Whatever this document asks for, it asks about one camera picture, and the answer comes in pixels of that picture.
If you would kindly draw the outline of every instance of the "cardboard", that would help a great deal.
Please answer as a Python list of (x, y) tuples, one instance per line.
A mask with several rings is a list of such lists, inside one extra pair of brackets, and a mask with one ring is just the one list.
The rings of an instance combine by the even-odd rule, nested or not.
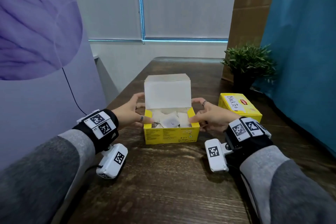
[[(234, 0), (228, 48), (246, 43), (260, 45), (272, 0)], [(233, 82), (233, 74), (224, 66), (222, 79)]]
[(233, 111), (241, 116), (251, 117), (258, 122), (260, 122), (263, 117), (258, 109), (240, 93), (221, 93), (218, 106)]
[[(159, 110), (164, 114), (173, 111), (195, 115), (191, 107), (191, 82), (186, 74), (149, 75), (145, 80), (145, 116)], [(146, 144), (196, 142), (200, 131), (199, 123), (191, 128), (152, 128), (143, 126)]]

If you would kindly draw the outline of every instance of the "dark wooden table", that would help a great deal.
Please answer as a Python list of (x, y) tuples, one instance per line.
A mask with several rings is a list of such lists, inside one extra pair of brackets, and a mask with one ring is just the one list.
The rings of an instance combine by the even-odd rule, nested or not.
[[(231, 83), (221, 80), (222, 68), (220, 59), (155, 58), (108, 108), (143, 91), (148, 75), (175, 73), (190, 77), (192, 97), (218, 104), (220, 93), (232, 92)], [(262, 94), (248, 98), (263, 114), (261, 123), (274, 144), (336, 198), (335, 159), (291, 128)], [(122, 172), (113, 181), (96, 176), (69, 223), (249, 223), (232, 176), (209, 170), (204, 142), (212, 138), (223, 142), (222, 134), (200, 132), (195, 143), (145, 145), (142, 129), (121, 130), (115, 142), (128, 148)]]

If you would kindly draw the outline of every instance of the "white wall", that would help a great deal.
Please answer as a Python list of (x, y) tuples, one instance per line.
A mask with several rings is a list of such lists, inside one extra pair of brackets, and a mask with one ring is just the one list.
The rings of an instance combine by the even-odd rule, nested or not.
[(145, 42), (145, 44), (90, 42), (90, 44), (93, 55), (99, 56), (99, 61), (96, 62), (97, 69), (108, 103), (155, 57), (224, 58), (227, 47), (226, 43), (192, 42)]

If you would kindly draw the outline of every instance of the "green plant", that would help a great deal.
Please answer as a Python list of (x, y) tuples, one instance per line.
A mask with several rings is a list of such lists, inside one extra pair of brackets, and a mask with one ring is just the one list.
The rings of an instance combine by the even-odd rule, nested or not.
[(239, 48), (228, 48), (229, 56), (222, 63), (228, 65), (233, 74), (244, 74), (257, 78), (275, 74), (275, 62), (268, 56), (271, 52), (267, 46), (257, 47), (246, 44)]

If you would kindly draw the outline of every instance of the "sweater sleeve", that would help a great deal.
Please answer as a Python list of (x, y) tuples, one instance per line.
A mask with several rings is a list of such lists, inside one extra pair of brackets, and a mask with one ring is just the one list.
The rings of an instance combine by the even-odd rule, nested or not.
[(276, 146), (255, 152), (241, 164), (240, 170), (249, 183), (248, 186), (243, 178), (263, 224), (336, 223), (333, 198)]
[(0, 172), (0, 223), (45, 224), (95, 157), (92, 141), (71, 129)]

